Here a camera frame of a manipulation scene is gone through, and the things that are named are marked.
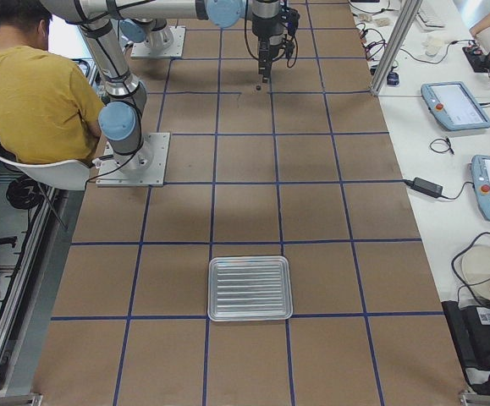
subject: white chair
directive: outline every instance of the white chair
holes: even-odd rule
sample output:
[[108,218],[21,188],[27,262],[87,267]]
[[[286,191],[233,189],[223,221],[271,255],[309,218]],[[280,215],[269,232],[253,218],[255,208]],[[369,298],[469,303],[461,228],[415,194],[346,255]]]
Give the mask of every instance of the white chair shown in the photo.
[[[90,169],[83,162],[75,159],[32,165],[10,161],[9,159],[0,156],[0,162],[11,167],[16,167],[21,172],[34,179],[38,184],[46,184],[62,190],[85,190],[85,184],[90,175]],[[51,199],[49,199],[46,191],[41,186],[40,191],[60,225],[64,230],[67,230],[66,225],[58,215]]]

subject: white round object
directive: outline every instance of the white round object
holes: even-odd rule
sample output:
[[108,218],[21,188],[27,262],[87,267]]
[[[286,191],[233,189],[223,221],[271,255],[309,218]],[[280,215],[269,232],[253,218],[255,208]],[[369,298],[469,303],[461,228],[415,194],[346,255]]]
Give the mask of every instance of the white round object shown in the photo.
[[[490,278],[490,247],[474,246],[465,252],[461,261],[463,279],[469,284],[483,282]],[[490,300],[490,281],[472,286],[478,296]]]

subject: chair backrest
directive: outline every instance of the chair backrest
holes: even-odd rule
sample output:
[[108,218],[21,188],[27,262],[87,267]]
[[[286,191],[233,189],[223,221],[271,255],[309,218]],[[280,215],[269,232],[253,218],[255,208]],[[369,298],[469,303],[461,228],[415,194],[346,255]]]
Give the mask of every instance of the chair backrest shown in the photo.
[[0,156],[0,162],[26,173],[36,182],[47,184],[53,188],[63,190],[85,190],[85,182],[89,178],[90,170],[81,161],[69,159],[67,161],[31,165],[10,161]]

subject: man in yellow shirt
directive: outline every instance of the man in yellow shirt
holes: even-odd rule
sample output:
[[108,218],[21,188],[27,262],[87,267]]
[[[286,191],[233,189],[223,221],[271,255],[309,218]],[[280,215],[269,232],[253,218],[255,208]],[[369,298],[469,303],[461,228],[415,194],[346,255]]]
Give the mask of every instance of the man in yellow shirt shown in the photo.
[[0,143],[24,163],[92,159],[103,103],[76,64],[47,52],[39,0],[0,0]]

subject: power adapter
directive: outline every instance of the power adapter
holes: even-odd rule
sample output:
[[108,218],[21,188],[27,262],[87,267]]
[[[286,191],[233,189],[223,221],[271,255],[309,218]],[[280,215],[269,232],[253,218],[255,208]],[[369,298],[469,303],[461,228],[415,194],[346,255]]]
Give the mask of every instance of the power adapter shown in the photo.
[[404,182],[412,190],[423,193],[424,195],[431,196],[435,199],[442,196],[442,186],[439,184],[428,182],[422,178],[414,178],[414,180],[404,179]]

